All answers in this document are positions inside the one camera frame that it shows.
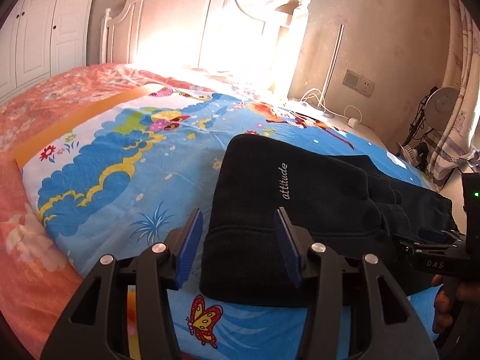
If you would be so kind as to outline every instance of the red and yellow butterfly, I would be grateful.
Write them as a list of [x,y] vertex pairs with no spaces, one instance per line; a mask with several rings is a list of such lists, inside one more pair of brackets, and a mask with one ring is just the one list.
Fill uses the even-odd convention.
[[223,309],[221,306],[214,305],[205,310],[205,300],[199,295],[191,304],[190,318],[187,318],[187,325],[190,334],[194,335],[202,345],[209,343],[214,349],[217,349],[217,338],[213,334],[213,328],[222,317]]

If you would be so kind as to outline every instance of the blue gripper pad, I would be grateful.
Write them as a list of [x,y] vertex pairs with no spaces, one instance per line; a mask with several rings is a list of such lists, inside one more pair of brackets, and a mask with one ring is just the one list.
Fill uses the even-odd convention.
[[178,288],[181,288],[183,283],[185,283],[190,276],[191,266],[194,263],[194,258],[197,254],[197,248],[202,232],[203,215],[200,210],[197,210],[194,214],[193,221],[190,222],[190,227],[188,228],[180,252],[177,256],[177,269],[173,281]]
[[303,282],[301,255],[290,236],[287,224],[278,210],[275,211],[274,225],[286,272],[295,287],[299,288]]

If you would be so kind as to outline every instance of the human hand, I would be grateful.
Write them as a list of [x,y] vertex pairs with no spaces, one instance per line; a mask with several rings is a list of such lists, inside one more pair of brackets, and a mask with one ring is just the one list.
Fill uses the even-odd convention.
[[[441,285],[442,277],[438,274],[431,281],[433,287]],[[457,299],[461,302],[480,303],[480,283],[460,283],[457,288]],[[441,289],[435,297],[433,307],[435,308],[435,318],[433,320],[432,330],[434,333],[443,333],[443,331],[452,325],[453,318],[449,314],[453,304]]]

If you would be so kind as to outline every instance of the bed post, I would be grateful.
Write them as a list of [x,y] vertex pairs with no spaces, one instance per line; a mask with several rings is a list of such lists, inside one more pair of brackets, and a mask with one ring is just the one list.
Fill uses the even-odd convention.
[[280,57],[280,72],[275,81],[275,97],[286,100],[292,84],[293,74],[297,67],[300,48],[305,35],[308,21],[308,4],[311,0],[298,0],[298,7],[293,10],[289,33],[282,57]]
[[111,19],[110,12],[111,12],[110,8],[105,9],[105,16],[102,19],[102,27],[101,27],[102,33],[100,36],[100,63],[101,64],[107,63],[107,44],[109,40],[109,29],[107,27],[107,24]]

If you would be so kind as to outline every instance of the bed sheet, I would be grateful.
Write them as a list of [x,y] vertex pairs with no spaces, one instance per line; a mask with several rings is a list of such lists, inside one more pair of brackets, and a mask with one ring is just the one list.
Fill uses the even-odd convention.
[[0,310],[35,358],[81,277],[30,208],[12,148],[65,115],[147,83],[205,89],[103,64],[60,74],[0,104]]
[[[324,155],[367,154],[384,173],[425,186],[415,169],[352,134],[198,88],[166,85],[70,127],[36,151],[22,180],[46,233],[81,276],[104,254],[138,255],[182,226],[192,207],[202,210],[204,231],[191,276],[180,291],[169,291],[180,348],[199,359],[292,359],[305,322],[306,309],[234,305],[199,292],[215,184],[235,135],[261,134]],[[427,329],[435,292],[411,298]],[[201,334],[197,306],[221,314],[206,320],[209,334]],[[347,355],[349,323],[345,309],[340,359]]]

